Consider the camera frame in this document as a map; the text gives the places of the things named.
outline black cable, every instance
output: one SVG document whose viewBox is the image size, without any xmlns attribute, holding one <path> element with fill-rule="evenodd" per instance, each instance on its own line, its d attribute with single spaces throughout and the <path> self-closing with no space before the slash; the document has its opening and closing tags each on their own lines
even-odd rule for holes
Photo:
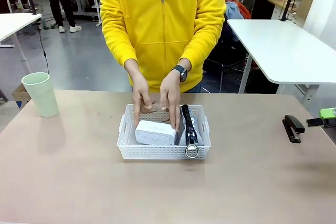
<svg viewBox="0 0 336 224">
<path fill-rule="evenodd" d="M 49 20 L 45 20 L 45 22 L 49 22 L 49 21 L 52 21 L 54 20 L 54 18 L 50 18 Z"/>
<path fill-rule="evenodd" d="M 49 74 L 49 64 L 48 64 L 48 60 L 47 60 L 47 54 L 44 50 L 44 47 L 43 47 L 43 44 L 42 44 L 42 39 L 41 39 L 41 29 L 38 27 L 38 33 L 40 35 L 40 42 L 41 42 L 41 46 L 42 46 L 42 49 L 43 49 L 43 55 L 44 55 L 44 58 L 46 59 L 46 63 L 47 63 L 47 70 L 48 70 L 48 74 Z"/>
</svg>

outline white box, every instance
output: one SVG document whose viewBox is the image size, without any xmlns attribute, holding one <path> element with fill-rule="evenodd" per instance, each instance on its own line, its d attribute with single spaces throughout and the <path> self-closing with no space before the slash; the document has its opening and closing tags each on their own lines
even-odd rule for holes
<svg viewBox="0 0 336 224">
<path fill-rule="evenodd" d="M 135 129 L 140 144 L 174 145 L 176 131 L 170 124 L 141 120 Z"/>
</svg>

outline plastic cup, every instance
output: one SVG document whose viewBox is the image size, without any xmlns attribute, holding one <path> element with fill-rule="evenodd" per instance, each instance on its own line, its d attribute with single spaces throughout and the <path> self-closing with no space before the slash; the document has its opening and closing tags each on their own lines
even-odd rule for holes
<svg viewBox="0 0 336 224">
<path fill-rule="evenodd" d="M 38 112 L 44 118 L 58 114 L 54 87 L 47 73 L 31 73 L 21 80 L 33 100 Z"/>
</svg>

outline orange fabric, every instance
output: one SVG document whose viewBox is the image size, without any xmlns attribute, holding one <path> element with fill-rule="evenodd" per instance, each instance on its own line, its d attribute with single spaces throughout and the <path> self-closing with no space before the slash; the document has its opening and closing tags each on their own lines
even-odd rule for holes
<svg viewBox="0 0 336 224">
<path fill-rule="evenodd" d="M 244 19 L 251 19 L 251 13 L 248 9 L 238 0 L 228 0 L 229 2 L 235 2 L 238 5 L 240 14 L 244 17 Z"/>
</svg>

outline white plastic basket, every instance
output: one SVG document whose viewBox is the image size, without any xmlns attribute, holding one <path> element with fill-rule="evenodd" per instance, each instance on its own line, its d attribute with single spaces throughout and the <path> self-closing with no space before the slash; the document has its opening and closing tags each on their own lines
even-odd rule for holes
<svg viewBox="0 0 336 224">
<path fill-rule="evenodd" d="M 169 119 L 169 113 L 162 111 L 159 105 L 154 105 L 153 108 L 157 111 L 140 114 L 140 120 L 163 122 Z M 211 147 L 208 120 L 201 105 L 189 105 L 189 109 L 197 116 L 198 130 L 204 142 L 204 146 L 198 147 L 200 153 L 196 159 L 205 159 Z M 133 104 L 126 106 L 125 114 L 122 116 L 119 126 L 117 147 L 123 159 L 189 159 L 185 154 L 186 145 L 159 146 L 138 143 L 135 140 L 133 110 Z"/>
</svg>

